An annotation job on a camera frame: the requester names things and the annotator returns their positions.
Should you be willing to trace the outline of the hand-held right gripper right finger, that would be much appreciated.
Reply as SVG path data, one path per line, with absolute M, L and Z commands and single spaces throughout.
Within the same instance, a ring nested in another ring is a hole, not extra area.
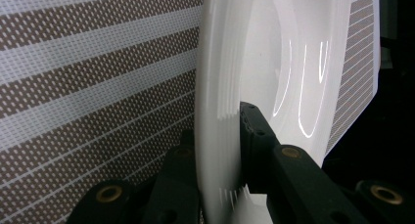
M 245 183 L 251 193 L 267 194 L 273 183 L 270 154 L 278 140 L 260 109 L 247 102 L 240 108 L 240 142 Z

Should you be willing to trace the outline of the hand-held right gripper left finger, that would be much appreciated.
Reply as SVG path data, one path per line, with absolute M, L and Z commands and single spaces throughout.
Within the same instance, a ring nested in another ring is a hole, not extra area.
M 185 129 L 181 132 L 180 145 L 195 149 L 195 131 L 193 129 Z

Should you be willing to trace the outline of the white round plate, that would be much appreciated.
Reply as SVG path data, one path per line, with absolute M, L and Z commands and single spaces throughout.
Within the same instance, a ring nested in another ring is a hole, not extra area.
M 196 67 L 198 185 L 207 224 L 244 214 L 240 105 L 259 108 L 277 139 L 321 164 L 336 111 L 351 0 L 204 0 Z

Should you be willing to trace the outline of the striped woven placemat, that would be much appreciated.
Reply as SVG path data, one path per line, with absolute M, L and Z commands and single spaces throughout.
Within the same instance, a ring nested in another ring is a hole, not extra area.
M 195 130 L 203 8 L 0 0 L 0 224 L 65 224 L 93 185 L 136 184 L 161 168 L 180 133 Z M 377 92 L 378 36 L 379 0 L 351 0 L 327 154 Z M 246 188 L 242 212 L 271 224 Z

